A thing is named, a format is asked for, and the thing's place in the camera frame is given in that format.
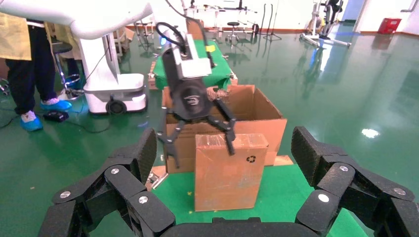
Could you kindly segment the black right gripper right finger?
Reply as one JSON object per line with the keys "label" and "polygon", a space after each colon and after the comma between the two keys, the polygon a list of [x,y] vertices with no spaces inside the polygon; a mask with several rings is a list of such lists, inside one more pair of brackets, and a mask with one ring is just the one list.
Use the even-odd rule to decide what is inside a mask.
{"label": "black right gripper right finger", "polygon": [[416,237],[419,205],[406,187],[362,168],[342,148],[317,141],[303,126],[293,130],[291,152],[312,193],[295,222],[326,236],[342,209],[377,237]]}

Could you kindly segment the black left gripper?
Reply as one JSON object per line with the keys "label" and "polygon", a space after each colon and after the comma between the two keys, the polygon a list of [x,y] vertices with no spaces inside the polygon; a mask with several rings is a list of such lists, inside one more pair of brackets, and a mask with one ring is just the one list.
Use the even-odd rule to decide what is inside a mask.
{"label": "black left gripper", "polygon": [[[184,128],[186,120],[202,119],[204,117],[209,124],[224,132],[229,155],[234,155],[233,141],[236,138],[234,132],[236,117],[220,98],[212,102],[224,120],[209,115],[212,103],[208,98],[203,77],[187,78],[183,76],[180,67],[175,62],[176,54],[172,48],[163,53],[163,65],[173,109],[162,107],[162,119],[157,130],[157,138],[165,145],[167,156],[173,157],[175,167],[179,169],[180,162],[174,143]],[[171,134],[168,134],[166,130],[167,115],[173,115],[179,121]]]}

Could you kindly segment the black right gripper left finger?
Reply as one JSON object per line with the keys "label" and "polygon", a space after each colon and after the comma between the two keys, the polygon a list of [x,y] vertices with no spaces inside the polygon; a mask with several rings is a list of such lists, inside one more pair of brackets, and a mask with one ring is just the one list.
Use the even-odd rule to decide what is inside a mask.
{"label": "black right gripper left finger", "polygon": [[156,154],[156,133],[147,128],[137,143],[116,149],[97,171],[59,190],[39,236],[87,237],[112,212],[138,237],[162,236],[175,216],[146,187]]}

